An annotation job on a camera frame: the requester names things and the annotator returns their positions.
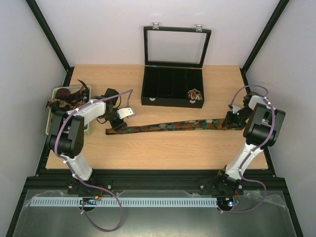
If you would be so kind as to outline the brown teal patterned tie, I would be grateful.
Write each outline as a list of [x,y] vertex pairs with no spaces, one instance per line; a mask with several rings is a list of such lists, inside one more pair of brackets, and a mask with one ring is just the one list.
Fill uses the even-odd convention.
[[219,119],[196,119],[186,121],[175,121],[168,123],[157,123],[142,126],[128,126],[115,131],[113,128],[106,129],[106,135],[123,135],[144,132],[162,131],[191,131],[191,130],[243,130],[246,122],[240,123],[229,121],[226,118]]

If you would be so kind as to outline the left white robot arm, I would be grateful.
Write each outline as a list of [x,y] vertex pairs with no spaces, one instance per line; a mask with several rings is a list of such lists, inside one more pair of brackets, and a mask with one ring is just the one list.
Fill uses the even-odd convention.
[[74,178],[88,181],[92,175],[92,168],[83,154],[84,127],[94,119],[103,117],[114,131],[127,128],[124,119],[135,115],[129,105],[132,92],[132,89],[123,93],[108,89],[105,95],[94,96],[76,109],[55,113],[46,146],[63,160]]

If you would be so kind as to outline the green perforated plastic basket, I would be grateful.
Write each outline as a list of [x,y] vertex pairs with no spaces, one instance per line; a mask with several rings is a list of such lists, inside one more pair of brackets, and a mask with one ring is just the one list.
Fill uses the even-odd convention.
[[[57,88],[53,89],[52,96],[51,96],[52,99],[55,98],[56,92],[60,88],[63,88],[63,87],[57,87]],[[81,88],[81,85],[65,86],[65,88],[67,88],[71,93],[75,93]],[[48,118],[47,118],[47,123],[46,123],[46,129],[45,129],[46,135],[49,134],[51,121],[52,121],[52,118],[53,118],[52,111],[51,110],[48,110],[48,111],[49,111],[49,113],[48,113]],[[92,133],[91,123],[88,123],[84,127],[84,134],[85,135],[91,135],[91,133]]]

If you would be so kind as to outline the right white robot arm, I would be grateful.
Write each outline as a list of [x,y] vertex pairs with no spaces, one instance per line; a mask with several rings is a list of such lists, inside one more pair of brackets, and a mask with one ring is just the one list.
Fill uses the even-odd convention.
[[229,107],[222,126],[243,129],[245,141],[235,159],[217,174],[214,187],[220,194],[239,188],[245,170],[255,157],[275,144],[286,115],[285,111],[273,107],[267,97],[256,92],[244,97],[243,108],[234,104]]

